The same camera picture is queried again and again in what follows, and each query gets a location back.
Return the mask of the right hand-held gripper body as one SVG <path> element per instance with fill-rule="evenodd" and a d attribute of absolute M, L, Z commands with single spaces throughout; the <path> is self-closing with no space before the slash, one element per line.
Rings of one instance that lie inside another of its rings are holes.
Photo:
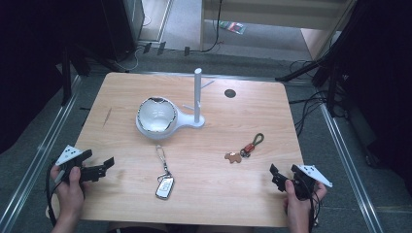
<path fill-rule="evenodd" d="M 310 199 L 316 182 L 332 187 L 330 182 L 314 165 L 297 165 L 304 173 L 302 178 L 293 177 L 295 195 L 299 200 Z"/>

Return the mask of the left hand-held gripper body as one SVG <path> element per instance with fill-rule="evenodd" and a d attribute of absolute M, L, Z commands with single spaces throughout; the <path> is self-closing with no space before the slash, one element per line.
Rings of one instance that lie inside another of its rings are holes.
<path fill-rule="evenodd" d="M 74 166 L 81 167 L 83 165 L 83 151 L 67 145 L 61 155 L 54 163 L 60 168 L 57 177 L 54 179 L 56 183 L 66 181 L 69 178 L 70 172 Z"/>

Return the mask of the brown dog charm keychain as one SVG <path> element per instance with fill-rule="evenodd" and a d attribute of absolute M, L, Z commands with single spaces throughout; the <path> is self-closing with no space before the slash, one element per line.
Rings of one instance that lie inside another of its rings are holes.
<path fill-rule="evenodd" d="M 238 152 L 227 152 L 224 155 L 224 158 L 227 159 L 230 163 L 240 163 L 243 158 L 248 158 L 255 147 L 264 140 L 264 135 L 262 133 L 257 133 L 255 138 L 244 148 Z"/>

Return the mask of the silver car key with strap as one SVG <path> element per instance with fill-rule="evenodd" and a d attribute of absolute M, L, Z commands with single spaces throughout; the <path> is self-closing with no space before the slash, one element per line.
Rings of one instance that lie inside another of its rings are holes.
<path fill-rule="evenodd" d="M 167 200 L 174 186 L 174 177 L 168 169 L 164 149 L 161 145 L 155 146 L 157 156 L 160 158 L 164 173 L 157 177 L 158 187 L 155 196 Z"/>

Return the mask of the white key hook stand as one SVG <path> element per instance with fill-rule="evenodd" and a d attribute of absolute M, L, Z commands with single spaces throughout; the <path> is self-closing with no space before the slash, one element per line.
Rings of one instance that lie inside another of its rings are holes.
<path fill-rule="evenodd" d="M 188 115 L 183 113 L 177 105 L 170 101 L 177 111 L 177 117 L 175 123 L 172 125 L 172 128 L 166 133 L 145 133 L 137 125 L 137 116 L 136 116 L 136 127 L 140 133 L 146 136 L 149 139 L 153 140 L 163 140 L 168 137 L 171 137 L 178 129 L 183 127 L 191 128 L 201 128 L 205 124 L 205 117 L 201 114 L 201 90 L 204 87 L 202 83 L 202 69 L 197 68 L 194 70 L 194 106 L 193 114 Z"/>

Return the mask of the person's right hand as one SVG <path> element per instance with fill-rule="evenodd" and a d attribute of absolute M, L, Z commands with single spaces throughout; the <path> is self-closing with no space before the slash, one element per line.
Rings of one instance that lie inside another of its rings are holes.
<path fill-rule="evenodd" d="M 310 201 L 300 201 L 297 199 L 291 180 L 286 180 L 285 186 L 287 198 L 284 200 L 284 208 L 287 211 L 288 224 L 292 222 L 306 222 L 310 225 Z"/>

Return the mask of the person's left hand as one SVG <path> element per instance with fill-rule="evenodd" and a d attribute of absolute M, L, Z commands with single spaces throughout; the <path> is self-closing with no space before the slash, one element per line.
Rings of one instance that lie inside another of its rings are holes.
<path fill-rule="evenodd" d="M 58 222 L 63 220 L 78 221 L 80 219 L 85 202 L 80 177 L 80 168 L 75 166 L 70 171 L 69 182 L 62 183 L 57 188 L 60 208 Z"/>

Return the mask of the black metal stand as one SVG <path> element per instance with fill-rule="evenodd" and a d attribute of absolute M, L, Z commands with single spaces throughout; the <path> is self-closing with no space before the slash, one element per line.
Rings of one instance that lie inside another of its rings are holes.
<path fill-rule="evenodd" d="M 87 76 L 90 67 L 86 62 L 86 51 L 79 45 L 67 44 L 62 51 L 62 76 L 63 98 L 62 106 L 65 106 L 72 96 L 72 81 L 70 68 L 74 67 L 79 75 Z"/>

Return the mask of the white bowl with silver rim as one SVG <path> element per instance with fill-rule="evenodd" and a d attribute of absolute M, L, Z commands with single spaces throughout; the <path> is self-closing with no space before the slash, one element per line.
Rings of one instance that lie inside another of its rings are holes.
<path fill-rule="evenodd" d="M 137 125 L 145 133 L 166 133 L 172 128 L 176 117 L 176 108 L 169 100 L 150 97 L 139 107 Z"/>

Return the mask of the black tripod stand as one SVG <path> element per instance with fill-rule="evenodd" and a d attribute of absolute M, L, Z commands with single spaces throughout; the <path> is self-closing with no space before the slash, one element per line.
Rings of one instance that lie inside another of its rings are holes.
<path fill-rule="evenodd" d="M 287 83 L 303 74 L 317 70 L 312 78 L 312 85 L 314 87 L 321 87 L 328 83 L 326 90 L 326 108 L 335 116 L 335 95 L 337 88 L 337 80 L 342 75 L 340 59 L 343 57 L 346 50 L 348 50 L 350 39 L 354 36 L 354 30 L 357 24 L 367 12 L 368 0 L 351 0 L 353 2 L 352 12 L 349 19 L 344 26 L 339 37 L 330 45 L 329 49 L 318 59 L 311 61 L 308 65 L 285 75 L 284 77 L 276 78 L 277 82 Z"/>

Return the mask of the black computer tower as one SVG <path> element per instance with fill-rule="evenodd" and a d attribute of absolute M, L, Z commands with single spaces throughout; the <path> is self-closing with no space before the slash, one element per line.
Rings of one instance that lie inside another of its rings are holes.
<path fill-rule="evenodd" d="M 116 61 L 136 50 L 145 20 L 142 0 L 102 0 L 109 29 L 110 52 Z"/>

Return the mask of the green and red packet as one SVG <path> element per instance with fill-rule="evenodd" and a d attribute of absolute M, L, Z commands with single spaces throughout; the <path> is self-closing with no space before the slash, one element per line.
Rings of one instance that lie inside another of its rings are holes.
<path fill-rule="evenodd" d="M 246 30 L 244 24 L 234 21 L 220 21 L 219 27 L 239 35 L 243 35 Z"/>

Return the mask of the light wooden cabinet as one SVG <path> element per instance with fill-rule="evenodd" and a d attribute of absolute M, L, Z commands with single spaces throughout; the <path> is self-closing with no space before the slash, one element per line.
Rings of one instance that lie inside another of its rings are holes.
<path fill-rule="evenodd" d="M 214 18 L 300 28 L 314 59 L 326 53 L 335 32 L 345 27 L 358 0 L 201 0 L 201 22 Z"/>

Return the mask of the metal floor rail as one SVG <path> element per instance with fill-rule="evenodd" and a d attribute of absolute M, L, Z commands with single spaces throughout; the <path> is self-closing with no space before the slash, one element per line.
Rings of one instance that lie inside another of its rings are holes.
<path fill-rule="evenodd" d="M 326 105 L 322 105 L 321 109 L 369 233 L 385 233 L 336 120 L 330 115 Z"/>
<path fill-rule="evenodd" d="M 15 222 L 35 184 L 44 165 L 48 161 L 49 154 L 52 147 L 64 125 L 67 117 L 70 115 L 71 110 L 78 98 L 79 88 L 82 85 L 82 77 L 77 75 L 72 87 L 72 96 L 67 100 L 64 106 L 59 108 L 59 111 L 54 118 L 52 125 L 43 139 L 42 143 L 38 146 L 34 157 L 25 170 L 22 180 L 18 184 L 16 190 L 13 192 L 11 199 L 7 205 L 7 208 L 3 215 L 0 217 L 0 233 L 10 233 Z"/>

